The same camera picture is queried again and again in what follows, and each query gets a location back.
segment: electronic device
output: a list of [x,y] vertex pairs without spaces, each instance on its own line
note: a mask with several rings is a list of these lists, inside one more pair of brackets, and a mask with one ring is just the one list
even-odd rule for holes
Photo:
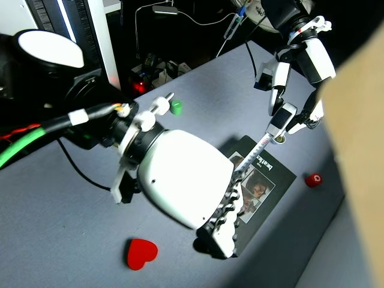
[[[101,0],[94,2],[101,7]],[[51,4],[42,3],[47,9]],[[87,135],[104,146],[115,145],[121,156],[111,188],[116,203],[129,203],[133,193],[144,191],[161,211],[186,227],[198,229],[209,254],[222,259],[231,257],[236,249],[237,220],[243,206],[239,184],[243,172],[271,139],[297,131],[303,125],[314,128],[309,125],[311,114],[321,114],[321,109],[316,110],[316,93],[311,94],[300,115],[296,115],[294,105],[284,103],[281,95],[287,85],[290,61],[301,63],[307,79],[315,86],[334,77],[329,56],[317,39],[317,33],[329,25],[319,17],[311,21],[296,0],[263,1],[271,23],[288,44],[266,66],[269,74],[262,70],[257,79],[258,88],[272,90],[272,119],[266,133],[234,170],[233,164],[204,140],[185,131],[166,130],[157,122],[156,117],[169,110],[173,93],[156,98],[148,110],[138,112],[137,103],[117,89],[118,78],[114,79],[109,69],[115,66],[111,50],[101,53],[104,64],[99,68],[88,65],[86,48],[71,37],[73,33],[76,38],[73,28],[70,32],[76,21],[65,12],[74,3],[79,2],[55,3],[68,33],[53,33],[49,25],[43,25],[45,31],[27,29],[14,36],[0,35],[0,99],[6,104],[4,107],[17,107],[23,113],[21,120],[11,115],[6,119],[14,125],[20,121],[35,123],[25,128],[31,129],[27,135],[0,153],[0,167],[26,145],[47,134],[66,133],[79,146],[82,143],[73,135]],[[91,11],[88,20],[93,19],[95,24],[94,17],[99,15],[94,14],[96,4],[87,5],[87,11]],[[99,29],[104,34],[95,33],[100,48],[100,35],[107,31],[104,14],[101,18],[104,25]],[[107,59],[112,59],[112,63],[107,64]],[[39,93],[26,98],[25,89],[20,88],[26,83],[38,83]],[[167,155],[171,151],[177,151],[178,157],[170,160]]]

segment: red heart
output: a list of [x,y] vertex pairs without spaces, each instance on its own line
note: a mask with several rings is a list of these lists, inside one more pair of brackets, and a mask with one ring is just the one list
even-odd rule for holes
[[157,253],[157,246],[151,241],[133,239],[127,256],[128,267],[132,270],[140,270],[144,267],[145,262],[155,260]]

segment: red bottle cap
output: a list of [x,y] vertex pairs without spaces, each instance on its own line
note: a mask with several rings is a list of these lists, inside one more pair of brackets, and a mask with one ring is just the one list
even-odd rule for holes
[[313,188],[320,185],[323,182],[323,178],[318,173],[313,173],[311,176],[305,179],[305,183],[308,187]]

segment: book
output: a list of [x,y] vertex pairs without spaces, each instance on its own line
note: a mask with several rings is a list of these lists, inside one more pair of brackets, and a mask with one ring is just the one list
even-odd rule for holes
[[[225,156],[236,167],[255,145],[254,140],[244,136]],[[244,214],[236,228],[235,256],[243,252],[295,179],[295,174],[265,150],[247,169],[241,183]]]

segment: table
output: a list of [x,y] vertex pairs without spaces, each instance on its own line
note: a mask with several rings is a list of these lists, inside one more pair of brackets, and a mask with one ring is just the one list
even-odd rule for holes
[[[257,66],[271,58],[250,47]],[[183,114],[158,120],[225,149],[245,134],[258,140],[269,122],[269,93],[253,89],[253,81],[243,45],[137,101],[147,109],[156,96],[175,92]],[[312,90],[292,71],[284,97],[301,110]],[[86,175],[111,185],[119,160],[114,148],[84,151],[63,142]],[[195,252],[195,232],[143,194],[116,205],[72,169],[57,143],[41,148],[0,173],[0,287],[294,287],[344,193],[323,125],[266,150],[298,177],[241,257],[222,261]],[[324,183],[311,190],[303,175],[313,172]],[[125,265],[130,238],[159,247],[156,261],[141,271]]]

